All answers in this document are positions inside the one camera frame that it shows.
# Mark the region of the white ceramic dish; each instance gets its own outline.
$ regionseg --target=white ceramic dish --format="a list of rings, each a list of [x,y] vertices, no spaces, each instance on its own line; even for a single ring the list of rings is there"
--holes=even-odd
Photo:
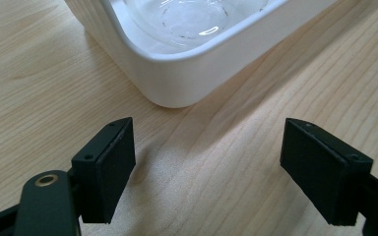
[[[133,9],[129,2],[127,5],[124,0],[100,1],[121,39],[121,47],[125,47],[123,56],[128,62],[119,66],[149,100],[165,107],[184,107],[199,101],[336,2],[268,0],[263,6],[257,0],[227,0],[231,8],[238,11],[236,20],[217,23],[214,19],[220,16],[214,16],[211,24],[221,24],[218,33],[192,43],[190,36],[173,41],[183,37],[185,30],[161,35],[164,31],[158,29],[158,24],[148,25],[156,20],[148,17],[144,22],[132,16],[136,14],[135,6]],[[227,16],[231,15],[232,9],[222,9]],[[170,20],[163,19],[159,23],[165,26]],[[213,26],[211,24],[206,23],[207,27]]]

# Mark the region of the wood grain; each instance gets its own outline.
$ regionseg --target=wood grain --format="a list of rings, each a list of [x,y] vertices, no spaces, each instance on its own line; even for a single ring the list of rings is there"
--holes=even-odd
[[[105,21],[97,1],[68,3],[86,26]],[[132,116],[137,166],[112,223],[84,235],[361,235],[361,216],[327,225],[279,157],[295,117],[374,158],[378,176],[378,0],[338,2],[184,109],[142,97],[100,47],[111,32],[90,32],[99,43],[64,1],[0,0],[0,210]]]

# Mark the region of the black clamp jaw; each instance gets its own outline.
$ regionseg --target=black clamp jaw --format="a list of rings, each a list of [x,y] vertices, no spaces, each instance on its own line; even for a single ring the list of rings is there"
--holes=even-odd
[[[136,164],[131,118],[106,125],[72,159],[24,186],[20,204],[0,212],[0,236],[81,235],[85,223],[110,223]]]
[[[286,119],[281,166],[329,224],[355,225],[366,217],[363,235],[378,236],[378,179],[373,160],[320,127]]]

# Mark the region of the wooden table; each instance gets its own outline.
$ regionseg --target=wooden table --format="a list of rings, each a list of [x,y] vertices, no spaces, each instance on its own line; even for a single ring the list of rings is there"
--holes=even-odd
[[[375,159],[378,0],[343,0],[201,102],[146,100],[62,0],[0,0],[0,210],[132,116],[137,165],[110,225],[84,235],[361,235],[328,225],[279,163],[284,119]]]

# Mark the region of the clear glass bowl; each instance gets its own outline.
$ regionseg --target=clear glass bowl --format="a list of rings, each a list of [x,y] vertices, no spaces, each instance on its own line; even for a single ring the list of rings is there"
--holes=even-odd
[[[242,0],[124,0],[134,22],[156,40],[187,49],[211,40],[247,16]],[[256,0],[260,8],[268,0]]]

